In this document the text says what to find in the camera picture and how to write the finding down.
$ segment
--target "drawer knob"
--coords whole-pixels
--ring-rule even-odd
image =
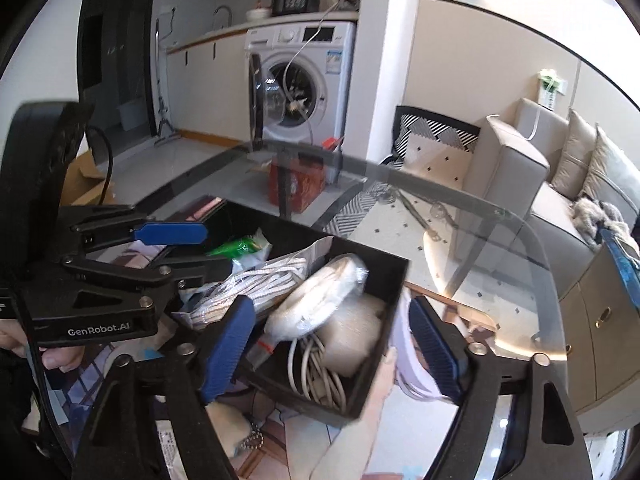
[[[611,317],[611,309],[607,307],[600,316],[600,319],[596,321],[596,328],[601,328]]]

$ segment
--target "cabinet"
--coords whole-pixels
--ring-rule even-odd
[[[569,397],[585,433],[640,423],[640,316],[606,245],[560,301]]]
[[[244,34],[169,54],[167,81],[174,126],[249,141],[248,77]]]

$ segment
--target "kitchen counter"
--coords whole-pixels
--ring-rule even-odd
[[[229,36],[236,36],[238,34],[244,34],[250,28],[255,27],[267,27],[268,25],[278,25],[280,23],[299,23],[299,22],[314,22],[319,21],[324,16],[324,12],[308,12],[306,14],[289,14],[287,16],[274,16],[272,18],[266,18],[264,20],[256,20],[254,22],[240,23],[239,25],[233,25],[231,27],[219,28],[218,30],[212,30],[203,34],[199,38],[186,41],[184,43],[176,44],[167,50],[168,54],[180,52],[186,48],[207,43],[208,41],[220,40],[221,38],[228,38]],[[326,22],[357,22],[358,13],[354,11],[338,10],[336,12],[330,12],[324,19]]]

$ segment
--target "human hand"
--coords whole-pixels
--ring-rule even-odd
[[[0,319],[0,348],[12,351],[20,357],[26,356],[27,336],[16,319]],[[47,370],[60,368],[67,373],[79,367],[84,356],[83,346],[40,349],[42,364]]]

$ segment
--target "white cable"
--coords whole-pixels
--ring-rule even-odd
[[[329,7],[327,9],[327,11],[324,13],[324,15],[322,16],[322,18],[320,19],[320,22],[318,23],[318,30],[316,30],[316,33],[309,38],[308,40],[306,40],[306,43],[300,47],[300,50],[297,51],[294,56],[291,58],[291,60],[287,63],[285,69],[284,69],[284,73],[282,74],[282,89],[284,90],[284,93],[287,97],[287,99],[289,100],[289,103],[291,103],[292,106],[294,106],[294,108],[300,113],[300,115],[302,115],[302,118],[304,119],[306,125],[309,128],[309,139],[311,140],[311,143],[314,143],[314,131],[313,128],[311,126],[311,121],[309,116],[306,114],[306,112],[304,111],[304,109],[302,108],[302,106],[300,106],[299,104],[297,104],[297,101],[295,101],[293,99],[293,95],[291,94],[291,90],[289,89],[289,86],[287,85],[287,73],[289,72],[289,67],[291,66],[291,64],[293,63],[293,61],[299,56],[299,54],[306,48],[306,46],[311,43],[317,36],[318,34],[320,34],[320,31],[322,30],[322,24],[324,23],[324,20],[326,19],[326,17],[329,15],[330,12],[332,12],[332,10],[334,10],[339,4],[340,4],[341,0],[338,0],[337,2],[335,2],[331,7]]]
[[[549,89],[551,88],[551,86],[553,85],[554,80],[552,79],[549,84],[546,86],[545,92],[549,92]],[[542,105],[538,104],[538,111],[536,112],[536,121],[533,123],[533,131],[531,133],[531,135],[529,137],[527,137],[525,140],[531,140],[533,139],[533,137],[536,136],[536,133],[538,132],[538,123],[540,122],[540,114],[542,113]]]
[[[298,344],[298,340],[294,339],[289,346],[289,357],[287,358],[287,373],[289,374],[289,384],[291,389],[300,394],[298,389],[296,388],[296,381],[293,380],[293,355],[296,353],[296,345]]]
[[[300,367],[300,383],[302,385],[302,395],[308,400],[318,404],[327,404],[332,408],[337,408],[341,413],[347,409],[347,399],[342,387],[340,377],[335,372],[331,372],[322,365],[322,353],[324,345],[316,334],[300,339],[302,348],[302,366]],[[297,341],[292,341],[289,347],[289,357],[287,359],[287,375],[291,389],[300,394],[293,375],[293,357],[297,348]],[[324,383],[324,394],[320,395],[314,386],[315,380],[322,380]]]

